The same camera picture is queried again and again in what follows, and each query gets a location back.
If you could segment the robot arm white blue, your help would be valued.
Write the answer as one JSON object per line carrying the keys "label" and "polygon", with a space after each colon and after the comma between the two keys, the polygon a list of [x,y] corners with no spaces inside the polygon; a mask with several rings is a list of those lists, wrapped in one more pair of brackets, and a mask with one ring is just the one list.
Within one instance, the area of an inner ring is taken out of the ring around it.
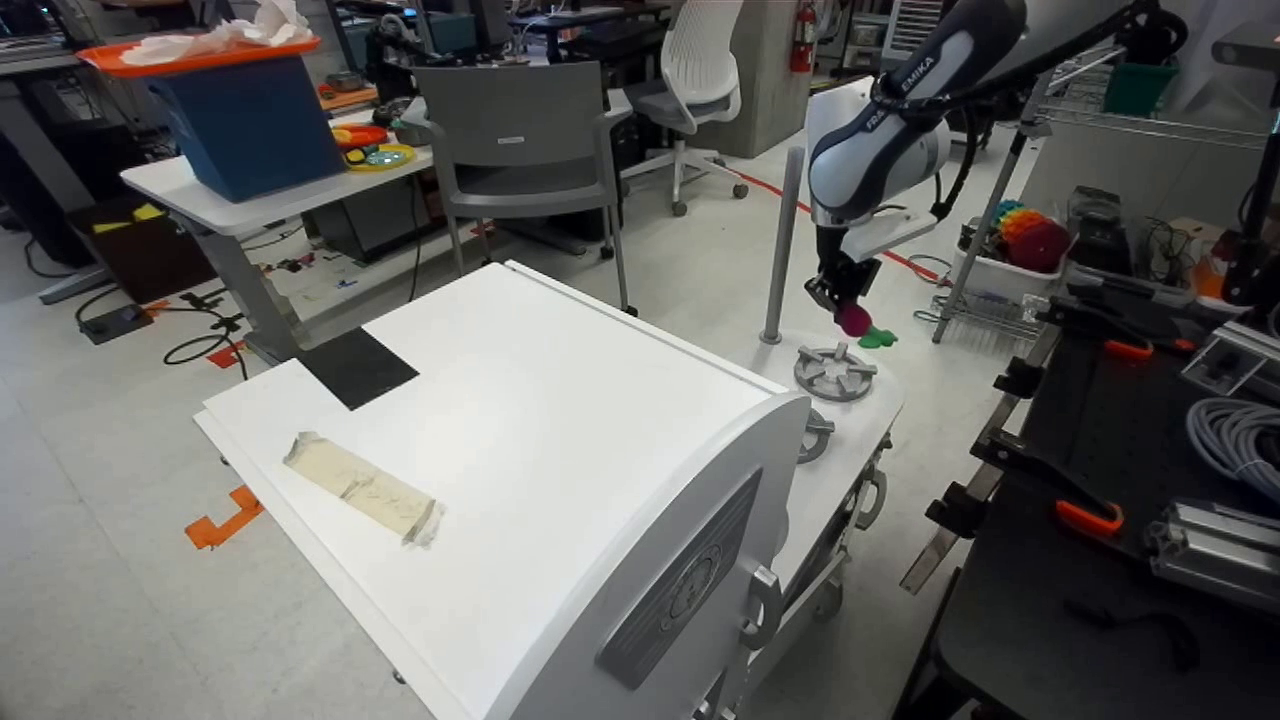
{"label": "robot arm white blue", "polygon": [[952,0],[909,59],[815,90],[805,107],[815,214],[815,277],[805,291],[848,336],[864,336],[880,261],[850,245],[850,226],[941,166],[942,117],[1025,88],[1102,41],[1137,45],[1164,17],[1158,0]]}

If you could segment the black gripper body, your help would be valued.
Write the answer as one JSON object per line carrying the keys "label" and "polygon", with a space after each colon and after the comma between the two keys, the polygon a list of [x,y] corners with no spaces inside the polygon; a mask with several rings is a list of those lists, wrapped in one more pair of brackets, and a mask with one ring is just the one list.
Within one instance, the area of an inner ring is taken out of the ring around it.
{"label": "black gripper body", "polygon": [[864,319],[864,294],[875,278],[880,264],[875,261],[850,261],[842,251],[842,231],[841,226],[821,226],[815,231],[815,270],[805,278],[805,291],[827,306],[834,319]]}

